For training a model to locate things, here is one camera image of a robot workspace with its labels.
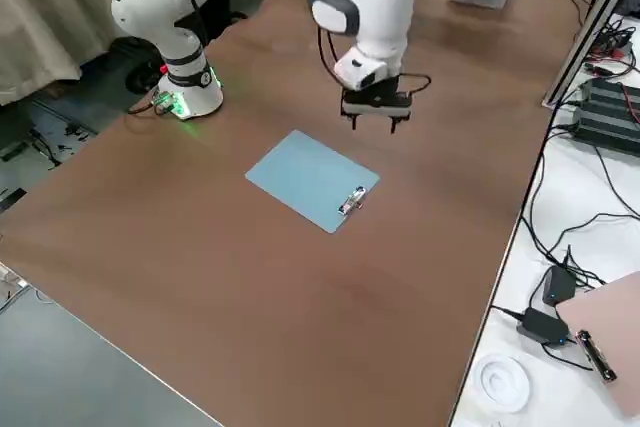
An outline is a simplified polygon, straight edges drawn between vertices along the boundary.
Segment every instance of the light blue clipboard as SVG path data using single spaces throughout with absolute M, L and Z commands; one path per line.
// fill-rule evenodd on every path
M 330 234 L 346 220 L 338 207 L 347 197 L 359 186 L 370 191 L 380 179 L 297 130 L 271 149 L 245 177 Z

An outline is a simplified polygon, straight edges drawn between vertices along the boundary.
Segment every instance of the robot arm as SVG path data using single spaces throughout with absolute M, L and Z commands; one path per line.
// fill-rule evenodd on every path
M 400 74 L 413 0 L 308 0 L 315 22 L 333 34 L 355 37 L 334 72 L 360 91 Z
M 118 25 L 134 37 L 153 43 L 167 65 L 158 98 L 181 119 L 206 115 L 222 104 L 222 90 L 204 55 L 198 36 L 175 23 L 207 0 L 113 0 Z

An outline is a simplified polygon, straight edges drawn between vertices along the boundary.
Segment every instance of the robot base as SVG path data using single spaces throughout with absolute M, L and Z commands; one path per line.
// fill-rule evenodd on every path
M 160 95 L 171 95 L 174 100 L 171 113 L 180 120 L 211 114 L 220 108 L 223 100 L 222 89 L 215 76 L 209 85 L 203 88 L 197 85 L 176 85 L 165 74 L 158 82 L 158 92 Z

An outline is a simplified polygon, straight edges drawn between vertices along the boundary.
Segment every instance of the clipboard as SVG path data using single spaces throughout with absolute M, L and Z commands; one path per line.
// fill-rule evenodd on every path
M 380 177 L 298 130 L 265 155 L 247 180 L 332 234 Z
M 640 414 L 640 272 L 557 308 L 622 414 Z

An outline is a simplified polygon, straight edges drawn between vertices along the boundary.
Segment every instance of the metal frame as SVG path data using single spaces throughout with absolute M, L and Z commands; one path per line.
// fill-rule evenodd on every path
M 553 108 L 560 102 L 574 77 L 580 70 L 585 57 L 591 49 L 598 32 L 605 26 L 619 0 L 597 0 L 587 15 L 569 55 L 564 61 L 562 70 L 555 78 L 543 100 L 543 105 Z

